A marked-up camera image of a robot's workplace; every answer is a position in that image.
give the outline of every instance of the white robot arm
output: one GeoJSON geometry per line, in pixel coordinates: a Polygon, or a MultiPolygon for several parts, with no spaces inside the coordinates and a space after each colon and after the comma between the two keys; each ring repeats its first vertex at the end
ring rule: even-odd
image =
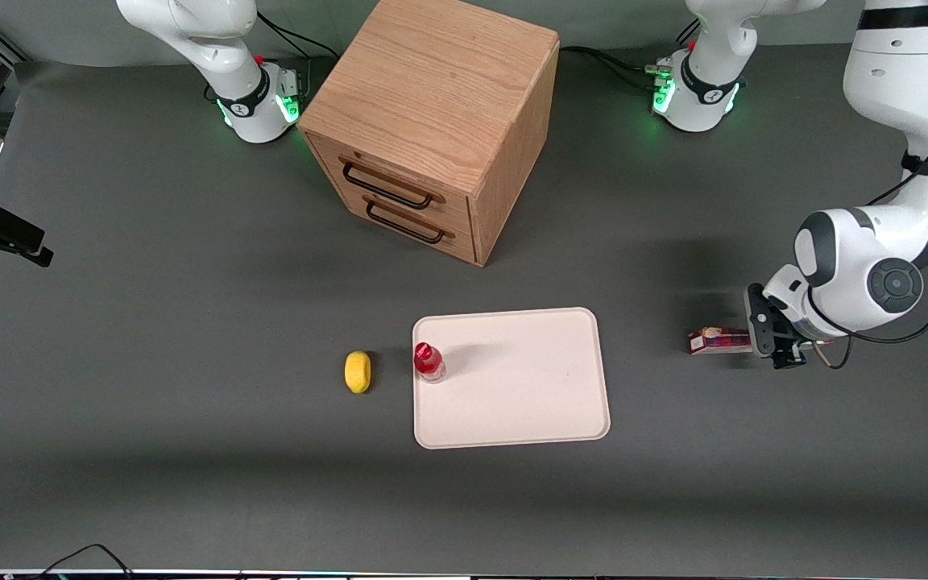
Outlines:
{"type": "Polygon", "coordinates": [[[217,105],[236,135],[271,142],[299,118],[295,71],[261,63],[242,37],[257,19],[255,0],[117,0],[135,28],[187,58],[217,93],[217,105]]]}
{"type": "Polygon", "coordinates": [[[714,128],[732,109],[737,80],[754,48],[752,18],[795,15],[826,0],[686,0],[701,23],[696,48],[680,48],[657,64],[670,69],[669,81],[652,111],[674,127],[699,133],[714,128]]]}
{"type": "Polygon", "coordinates": [[[859,114],[905,132],[902,182],[883,205],[812,213],[794,239],[797,265],[785,265],[764,287],[748,288],[755,350],[777,367],[802,363],[798,345],[858,337],[905,315],[922,296],[920,271],[928,265],[928,0],[866,0],[843,92],[859,114]]]}

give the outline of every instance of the black metal handle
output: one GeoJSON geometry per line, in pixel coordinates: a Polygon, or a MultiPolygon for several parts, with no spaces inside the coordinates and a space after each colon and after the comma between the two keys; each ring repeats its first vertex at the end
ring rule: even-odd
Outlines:
{"type": "Polygon", "coordinates": [[[436,235],[435,238],[428,238],[427,235],[418,234],[416,231],[413,231],[410,228],[402,227],[401,225],[397,224],[394,221],[384,219],[384,217],[382,216],[375,216],[375,213],[371,212],[371,210],[374,208],[375,208],[375,203],[373,201],[368,201],[367,202],[367,216],[369,218],[371,218],[372,220],[375,220],[376,222],[379,222],[379,224],[389,226],[393,228],[394,230],[401,232],[401,234],[407,234],[410,236],[410,238],[420,239],[421,242],[433,243],[434,245],[434,243],[439,243],[439,241],[442,240],[443,235],[446,235],[445,231],[439,230],[439,234],[436,235]]]}
{"type": "Polygon", "coordinates": [[[380,188],[379,186],[372,186],[372,184],[367,183],[367,181],[358,180],[357,177],[351,176],[350,175],[351,169],[353,169],[353,163],[349,161],[346,161],[346,165],[342,166],[342,176],[345,177],[346,180],[349,181],[351,184],[354,184],[354,186],[357,186],[357,187],[365,188],[367,191],[374,193],[376,195],[389,198],[396,203],[402,203],[402,205],[406,205],[410,209],[428,208],[428,204],[432,202],[432,194],[426,195],[424,201],[422,201],[421,203],[417,203],[415,201],[410,201],[408,198],[405,198],[401,195],[396,195],[391,191],[383,190],[383,188],[380,188]]]}

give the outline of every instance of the wood grain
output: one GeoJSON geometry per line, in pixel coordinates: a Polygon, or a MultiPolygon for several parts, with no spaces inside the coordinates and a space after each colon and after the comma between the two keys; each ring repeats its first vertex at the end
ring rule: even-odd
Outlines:
{"type": "Polygon", "coordinates": [[[525,99],[518,121],[500,144],[493,165],[483,181],[482,193],[472,203],[471,227],[475,260],[485,264],[496,239],[515,208],[515,202],[528,180],[539,151],[546,143],[549,110],[553,100],[553,81],[557,76],[557,49],[553,49],[544,69],[525,99]]]}
{"type": "Polygon", "coordinates": [[[457,0],[382,0],[299,121],[480,195],[557,33],[457,0]]]}
{"type": "MultiPolygon", "coordinates": [[[[374,184],[402,198],[421,202],[425,199],[426,194],[432,193],[418,184],[409,183],[407,177],[397,176],[396,173],[389,172],[384,168],[373,168],[370,160],[361,161],[351,155],[348,147],[340,146],[339,143],[332,143],[330,140],[316,135],[307,135],[307,143],[310,143],[314,157],[321,161],[328,179],[334,184],[339,197],[342,198],[343,203],[346,203],[347,208],[350,206],[351,199],[362,195],[374,195],[365,188],[351,184],[342,175],[342,169],[347,160],[353,162],[354,165],[352,176],[356,176],[360,180],[367,181],[369,184],[374,184]]],[[[432,202],[426,209],[410,209],[404,205],[397,205],[396,202],[389,201],[389,199],[380,198],[380,200],[383,205],[395,206],[395,208],[401,209],[402,212],[405,212],[408,216],[413,216],[417,220],[423,220],[426,223],[442,228],[450,228],[454,231],[468,232],[468,238],[471,238],[471,216],[467,198],[458,194],[440,194],[437,192],[432,193],[432,196],[432,202]]]]}
{"type": "Polygon", "coordinates": [[[349,203],[347,203],[346,208],[349,209],[351,213],[356,214],[356,216],[359,216],[365,220],[368,220],[376,226],[386,228],[387,230],[395,232],[395,234],[402,235],[408,239],[414,238],[410,238],[409,235],[402,234],[402,232],[394,228],[387,227],[383,223],[372,219],[371,216],[368,216],[368,201],[375,203],[375,209],[373,209],[373,212],[378,214],[379,217],[395,222],[402,227],[416,231],[418,234],[429,236],[429,238],[431,238],[431,236],[438,234],[439,231],[445,232],[445,235],[443,235],[443,238],[441,241],[439,241],[439,243],[431,243],[431,245],[427,246],[432,247],[434,250],[439,250],[441,252],[445,252],[446,254],[450,254],[450,256],[453,256],[454,258],[460,258],[461,260],[475,265],[482,265],[477,264],[474,261],[474,241],[472,241],[470,231],[459,231],[445,225],[429,223],[427,220],[421,219],[420,217],[415,216],[415,214],[404,212],[404,210],[398,208],[398,206],[393,206],[391,203],[383,201],[383,199],[376,198],[371,194],[349,196],[347,197],[347,200],[349,203]]]}

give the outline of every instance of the red bottle cap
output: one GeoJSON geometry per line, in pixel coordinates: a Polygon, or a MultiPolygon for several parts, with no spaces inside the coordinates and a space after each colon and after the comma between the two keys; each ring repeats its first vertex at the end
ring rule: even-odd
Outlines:
{"type": "Polygon", "coordinates": [[[417,372],[427,374],[427,372],[435,371],[441,363],[442,353],[435,346],[427,342],[418,342],[416,348],[413,349],[413,367],[417,369],[417,372]]]}

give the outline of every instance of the plastic bottle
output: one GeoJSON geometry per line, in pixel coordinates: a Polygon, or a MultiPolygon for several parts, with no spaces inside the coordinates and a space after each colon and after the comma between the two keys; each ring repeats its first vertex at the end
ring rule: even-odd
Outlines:
{"type": "Polygon", "coordinates": [[[418,342],[413,349],[413,367],[417,374],[429,383],[438,383],[446,376],[446,363],[442,353],[427,342],[418,342]]]}

